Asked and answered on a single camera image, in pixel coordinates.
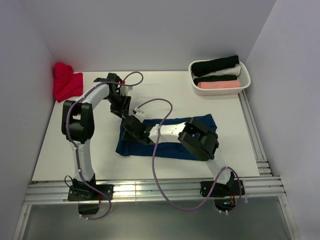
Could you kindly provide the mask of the blue Mickey Mouse t-shirt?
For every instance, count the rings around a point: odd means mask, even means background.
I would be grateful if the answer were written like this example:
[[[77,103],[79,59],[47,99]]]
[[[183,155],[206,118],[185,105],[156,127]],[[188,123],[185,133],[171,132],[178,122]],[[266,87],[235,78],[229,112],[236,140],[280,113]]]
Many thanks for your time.
[[[203,123],[205,126],[210,128],[214,132],[218,128],[211,114],[196,116],[195,119]],[[118,140],[115,152],[124,157],[128,157],[128,156],[151,157],[153,155],[154,146],[145,145],[139,142],[124,140],[123,135],[124,135],[125,129],[123,125],[124,125],[124,120],[122,120],[120,124],[119,140]],[[180,160],[192,160],[192,161],[197,160],[197,158],[194,157],[179,142],[159,143],[157,146],[155,156],[160,158],[170,158],[170,159],[180,159]]]

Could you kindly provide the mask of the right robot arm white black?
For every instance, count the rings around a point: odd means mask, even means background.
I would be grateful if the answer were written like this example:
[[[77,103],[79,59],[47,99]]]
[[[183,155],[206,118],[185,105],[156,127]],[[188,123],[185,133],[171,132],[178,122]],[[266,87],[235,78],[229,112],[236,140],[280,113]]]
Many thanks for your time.
[[[211,114],[174,119],[146,119],[130,116],[121,123],[116,153],[121,156],[156,156],[159,158],[201,161],[218,177],[213,192],[227,195],[234,188],[235,175],[220,172],[225,161],[217,157],[217,126]]]

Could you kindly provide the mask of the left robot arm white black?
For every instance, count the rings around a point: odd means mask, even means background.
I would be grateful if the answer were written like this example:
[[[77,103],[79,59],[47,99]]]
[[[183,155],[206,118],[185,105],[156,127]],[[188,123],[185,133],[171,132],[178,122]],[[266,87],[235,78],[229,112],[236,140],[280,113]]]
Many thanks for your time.
[[[91,161],[91,138],[95,132],[94,109],[107,100],[110,112],[121,119],[129,115],[133,88],[117,74],[109,73],[106,78],[96,78],[92,87],[75,100],[65,100],[62,108],[61,131],[72,149],[75,174],[70,191],[91,200],[98,188]]]

